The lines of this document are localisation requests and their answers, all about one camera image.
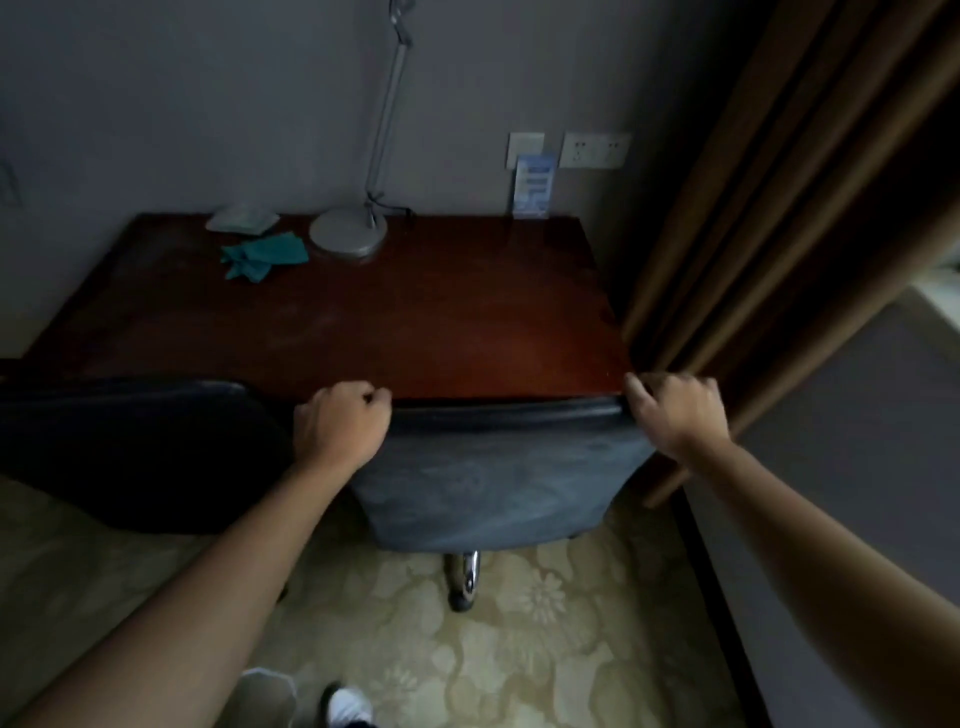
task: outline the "right hand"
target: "right hand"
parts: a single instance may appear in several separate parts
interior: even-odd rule
[[[663,454],[684,462],[709,443],[730,441],[716,379],[700,380],[689,375],[638,378],[629,373],[623,382],[636,423]]]
[[[294,410],[299,465],[360,470],[383,445],[390,426],[390,390],[368,381],[342,381]]]

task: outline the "dark wood desktop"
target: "dark wood desktop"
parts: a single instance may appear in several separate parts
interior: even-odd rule
[[[630,367],[573,218],[391,218],[367,262],[324,254],[225,280],[205,215],[136,218],[22,362],[30,379],[193,376],[307,399],[368,379],[399,400],[554,400],[620,391]]]

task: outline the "black chair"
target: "black chair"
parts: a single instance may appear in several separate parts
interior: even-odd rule
[[[0,473],[116,528],[215,533],[293,462],[289,404],[223,381],[0,388]],[[653,452],[617,398],[399,405],[351,481],[376,542],[455,555],[468,609],[481,550],[575,536]]]
[[[293,462],[285,419],[232,382],[5,385],[0,473],[116,528],[216,533]]]
[[[351,483],[379,545],[458,555],[450,605],[464,611],[481,550],[593,528],[653,451],[620,398],[400,406]]]

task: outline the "patterned carpet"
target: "patterned carpet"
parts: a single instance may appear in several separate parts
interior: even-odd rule
[[[205,543],[109,530],[0,480],[0,722]],[[251,665],[293,676],[298,725],[334,679],[383,728],[743,725],[672,517],[627,497],[572,541],[484,554],[465,615],[441,557],[377,551],[343,498]]]

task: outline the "electrical outlet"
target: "electrical outlet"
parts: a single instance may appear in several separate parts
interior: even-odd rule
[[[564,134],[560,166],[576,169],[619,169],[627,160],[631,135],[628,133]]]
[[[543,154],[543,132],[510,132],[507,142],[507,169],[516,169],[519,155]]]

